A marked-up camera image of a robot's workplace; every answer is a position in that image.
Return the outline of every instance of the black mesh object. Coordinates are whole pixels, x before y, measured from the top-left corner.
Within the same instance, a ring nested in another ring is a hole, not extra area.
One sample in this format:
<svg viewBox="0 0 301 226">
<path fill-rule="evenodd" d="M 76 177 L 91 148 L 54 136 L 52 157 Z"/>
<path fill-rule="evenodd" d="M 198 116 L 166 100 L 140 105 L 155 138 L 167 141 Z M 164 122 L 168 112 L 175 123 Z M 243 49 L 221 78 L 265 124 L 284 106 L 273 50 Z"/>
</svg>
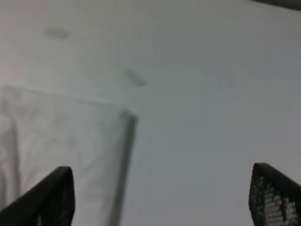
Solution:
<svg viewBox="0 0 301 226">
<path fill-rule="evenodd" d="M 249 208 L 255 226 L 301 226 L 301 186 L 270 165 L 256 163 Z"/>
<path fill-rule="evenodd" d="M 75 211 L 70 167 L 58 167 L 0 212 L 0 226 L 70 226 Z"/>
</svg>

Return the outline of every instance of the black metal mesh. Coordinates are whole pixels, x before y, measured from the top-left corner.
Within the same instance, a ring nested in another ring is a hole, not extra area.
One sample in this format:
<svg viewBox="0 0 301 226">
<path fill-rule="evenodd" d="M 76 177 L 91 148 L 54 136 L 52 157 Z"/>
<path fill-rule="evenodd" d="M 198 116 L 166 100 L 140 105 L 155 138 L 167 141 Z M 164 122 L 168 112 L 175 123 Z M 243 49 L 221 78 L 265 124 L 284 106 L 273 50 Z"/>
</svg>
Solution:
<svg viewBox="0 0 301 226">
<path fill-rule="evenodd" d="M 1 226 L 70 226 L 75 211 L 72 170 L 59 167 L 0 212 Z"/>
<path fill-rule="evenodd" d="M 249 208 L 255 226 L 301 226 L 301 187 L 275 168 L 256 163 Z"/>
</svg>

